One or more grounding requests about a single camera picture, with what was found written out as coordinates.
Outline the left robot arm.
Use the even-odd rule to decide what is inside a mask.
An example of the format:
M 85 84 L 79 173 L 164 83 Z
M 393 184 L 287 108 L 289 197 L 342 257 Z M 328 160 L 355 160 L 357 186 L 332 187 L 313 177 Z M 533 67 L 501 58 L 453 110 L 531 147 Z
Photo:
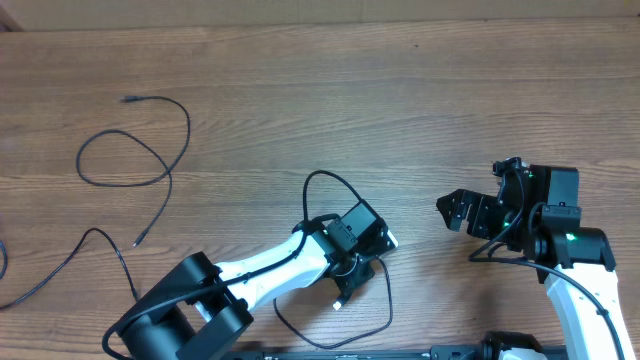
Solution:
M 253 311 L 329 278 L 340 309 L 375 274 L 372 261 L 396 249 L 386 222 L 364 200 L 345 215 L 298 223 L 282 244 L 244 260 L 212 263 L 198 252 L 164 276 L 105 333 L 131 359 L 220 359 L 253 323 Z

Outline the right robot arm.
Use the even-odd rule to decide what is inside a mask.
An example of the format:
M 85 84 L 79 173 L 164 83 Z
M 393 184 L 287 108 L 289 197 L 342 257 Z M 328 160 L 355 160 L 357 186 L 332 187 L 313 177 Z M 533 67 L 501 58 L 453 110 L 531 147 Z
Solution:
M 561 323 L 567 358 L 634 358 L 612 247 L 603 230 L 581 224 L 578 170 L 513 157 L 494 162 L 492 173 L 497 195 L 458 189 L 436 202 L 450 230 L 483 240 L 469 261 L 535 269 Z

